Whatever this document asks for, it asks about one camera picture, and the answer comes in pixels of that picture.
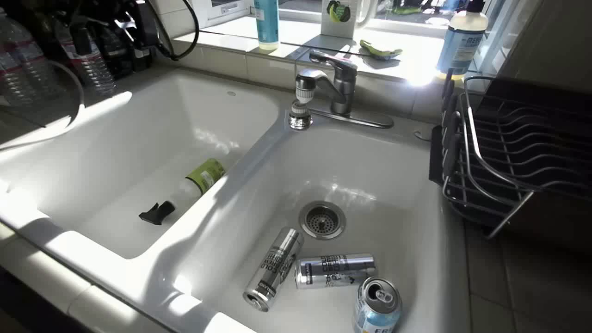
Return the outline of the white double basin sink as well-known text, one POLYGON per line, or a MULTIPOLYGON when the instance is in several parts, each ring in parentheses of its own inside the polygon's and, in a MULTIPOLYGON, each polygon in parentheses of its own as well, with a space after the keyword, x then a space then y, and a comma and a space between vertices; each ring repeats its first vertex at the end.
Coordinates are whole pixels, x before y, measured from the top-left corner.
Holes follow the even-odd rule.
POLYGON ((61 313, 119 333, 352 333, 350 287, 283 281, 267 313, 243 292, 283 228, 309 255, 370 254, 404 300, 400 333, 470 333, 465 235, 430 178, 431 130, 315 119, 289 94, 189 70, 152 70, 78 119, 2 148, 2 267, 61 313), (141 213, 206 159, 226 174, 180 218, 141 213), (332 202, 346 230, 309 237, 332 202))

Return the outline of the white mug with brush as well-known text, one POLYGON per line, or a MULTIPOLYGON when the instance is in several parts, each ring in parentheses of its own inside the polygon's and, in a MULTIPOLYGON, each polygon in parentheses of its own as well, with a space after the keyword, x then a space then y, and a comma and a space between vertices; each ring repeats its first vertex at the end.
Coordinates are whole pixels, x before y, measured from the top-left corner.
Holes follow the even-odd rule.
POLYGON ((378 0, 322 0, 324 37, 352 39, 376 15, 378 0))

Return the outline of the black coffee maker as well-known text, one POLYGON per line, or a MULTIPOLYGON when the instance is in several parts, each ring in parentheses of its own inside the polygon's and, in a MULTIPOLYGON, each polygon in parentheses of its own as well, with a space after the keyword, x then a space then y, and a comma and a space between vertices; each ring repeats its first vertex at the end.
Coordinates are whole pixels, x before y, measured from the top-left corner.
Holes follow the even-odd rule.
POLYGON ((152 65, 158 33, 148 0, 78 0, 76 19, 91 30, 115 80, 152 65))

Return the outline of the metal dish drying rack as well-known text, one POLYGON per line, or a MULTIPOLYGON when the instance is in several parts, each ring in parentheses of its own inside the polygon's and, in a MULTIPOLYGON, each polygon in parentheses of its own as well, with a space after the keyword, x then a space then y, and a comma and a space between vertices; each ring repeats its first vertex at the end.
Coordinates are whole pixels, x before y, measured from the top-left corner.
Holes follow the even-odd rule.
POLYGON ((592 96, 509 78, 446 78, 431 180, 489 237, 592 252, 592 96))

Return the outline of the green label spray bottle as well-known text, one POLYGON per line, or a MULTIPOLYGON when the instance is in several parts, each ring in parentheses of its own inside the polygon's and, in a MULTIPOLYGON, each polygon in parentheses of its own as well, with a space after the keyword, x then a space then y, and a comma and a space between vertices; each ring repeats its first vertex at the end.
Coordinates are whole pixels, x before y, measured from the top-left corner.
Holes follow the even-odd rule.
POLYGON ((180 218, 193 204, 196 204, 222 176, 224 165, 219 159, 206 159, 193 172, 189 172, 180 185, 165 196, 163 202, 154 204, 139 218, 156 226, 180 218))

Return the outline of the green sponge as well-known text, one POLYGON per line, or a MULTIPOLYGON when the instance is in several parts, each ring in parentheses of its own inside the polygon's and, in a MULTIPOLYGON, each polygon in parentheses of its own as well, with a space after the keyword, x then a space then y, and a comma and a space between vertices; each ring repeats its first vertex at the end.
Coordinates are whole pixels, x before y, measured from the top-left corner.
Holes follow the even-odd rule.
POLYGON ((374 46, 370 41, 361 39, 361 48, 374 59, 380 61, 394 61, 398 56, 402 56, 402 48, 394 48, 394 50, 383 50, 374 46))

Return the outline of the chrome sink faucet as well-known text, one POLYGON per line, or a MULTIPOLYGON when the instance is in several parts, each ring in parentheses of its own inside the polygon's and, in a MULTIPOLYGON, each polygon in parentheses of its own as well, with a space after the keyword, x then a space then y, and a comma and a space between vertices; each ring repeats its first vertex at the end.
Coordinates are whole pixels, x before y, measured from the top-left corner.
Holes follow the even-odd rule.
POLYGON ((295 78, 295 100, 289 107, 289 126, 293 130, 304 131, 313 124, 313 117, 324 117, 330 120, 389 130, 394 126, 394 120, 389 115, 376 117, 354 117, 354 96, 357 83, 357 67, 343 57, 330 56, 319 50, 309 52, 313 63, 322 63, 333 69, 333 76, 328 76, 319 69, 304 69, 295 78), (320 111, 313 109, 311 102, 319 85, 324 83, 330 91, 330 109, 320 111))

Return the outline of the white soap pump bottle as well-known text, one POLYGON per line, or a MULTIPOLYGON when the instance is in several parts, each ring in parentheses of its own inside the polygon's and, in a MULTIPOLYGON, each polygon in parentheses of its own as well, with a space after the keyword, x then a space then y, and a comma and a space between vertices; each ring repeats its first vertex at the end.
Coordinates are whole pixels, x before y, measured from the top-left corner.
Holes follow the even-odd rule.
POLYGON ((465 74, 468 70, 489 28, 483 8, 485 0, 468 0, 467 8, 452 17, 437 63, 441 72, 465 74))

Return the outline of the silver can middle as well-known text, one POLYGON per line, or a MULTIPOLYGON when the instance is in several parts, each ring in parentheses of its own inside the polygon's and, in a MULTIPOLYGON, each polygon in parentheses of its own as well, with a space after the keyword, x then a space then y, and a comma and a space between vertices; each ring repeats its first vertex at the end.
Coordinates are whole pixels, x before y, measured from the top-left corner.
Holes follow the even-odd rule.
POLYGON ((295 283, 300 289, 359 285, 378 272, 372 255, 317 255, 296 263, 295 283))

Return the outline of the clear plastic water bottle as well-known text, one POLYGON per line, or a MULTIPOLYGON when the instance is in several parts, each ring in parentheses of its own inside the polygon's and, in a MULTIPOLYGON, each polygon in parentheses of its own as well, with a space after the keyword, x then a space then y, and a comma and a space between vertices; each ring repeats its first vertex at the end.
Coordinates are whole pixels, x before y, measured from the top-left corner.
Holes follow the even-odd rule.
POLYGON ((117 83, 89 30, 82 24, 69 26, 58 20, 54 32, 69 65, 76 70, 82 83, 98 98, 111 96, 117 83))

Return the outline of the right basin drain strainer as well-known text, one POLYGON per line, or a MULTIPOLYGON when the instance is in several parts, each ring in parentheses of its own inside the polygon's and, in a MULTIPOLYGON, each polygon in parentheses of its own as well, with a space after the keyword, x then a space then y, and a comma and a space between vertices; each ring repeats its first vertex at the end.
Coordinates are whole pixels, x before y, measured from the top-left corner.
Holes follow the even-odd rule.
POLYGON ((313 239, 332 241, 344 233, 346 215, 332 202, 309 202, 298 215, 300 228, 313 239))

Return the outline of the teal label soap bottle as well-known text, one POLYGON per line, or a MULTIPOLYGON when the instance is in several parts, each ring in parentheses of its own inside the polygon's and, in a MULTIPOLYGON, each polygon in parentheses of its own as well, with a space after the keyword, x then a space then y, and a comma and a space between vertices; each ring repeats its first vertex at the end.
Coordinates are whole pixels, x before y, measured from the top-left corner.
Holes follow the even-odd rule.
POLYGON ((254 0, 258 39, 263 50, 276 50, 280 45, 280 0, 254 0))

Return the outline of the silver can left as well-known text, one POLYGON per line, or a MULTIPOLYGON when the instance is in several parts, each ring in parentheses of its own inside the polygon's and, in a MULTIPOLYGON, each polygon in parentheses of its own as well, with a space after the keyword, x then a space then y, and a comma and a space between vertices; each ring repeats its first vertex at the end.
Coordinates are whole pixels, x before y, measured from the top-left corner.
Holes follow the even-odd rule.
POLYGON ((296 228, 283 228, 272 246, 269 248, 263 263, 256 270, 252 281, 243 292, 243 298, 258 311, 267 313, 278 294, 280 285, 291 272, 300 250, 302 235, 296 228))

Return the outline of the silver can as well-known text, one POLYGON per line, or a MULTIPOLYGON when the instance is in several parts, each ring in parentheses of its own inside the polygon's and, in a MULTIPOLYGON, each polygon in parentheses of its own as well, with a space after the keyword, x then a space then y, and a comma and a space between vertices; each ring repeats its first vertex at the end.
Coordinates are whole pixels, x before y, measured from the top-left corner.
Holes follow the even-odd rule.
POLYGON ((296 228, 283 228, 272 246, 269 248, 263 263, 256 270, 252 281, 243 292, 243 298, 258 311, 267 313, 278 294, 280 285, 291 272, 300 250, 302 235, 296 228))
POLYGON ((378 272, 372 255, 317 255, 296 263, 295 283, 300 289, 359 285, 378 272))

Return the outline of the blue white soda can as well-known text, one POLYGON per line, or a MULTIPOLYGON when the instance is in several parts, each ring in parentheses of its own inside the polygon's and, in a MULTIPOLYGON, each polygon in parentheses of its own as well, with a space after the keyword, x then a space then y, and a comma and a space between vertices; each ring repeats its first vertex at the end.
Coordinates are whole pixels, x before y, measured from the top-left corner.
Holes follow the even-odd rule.
POLYGON ((394 333, 402 318, 398 289, 381 278, 367 278, 356 296, 354 328, 357 333, 394 333))

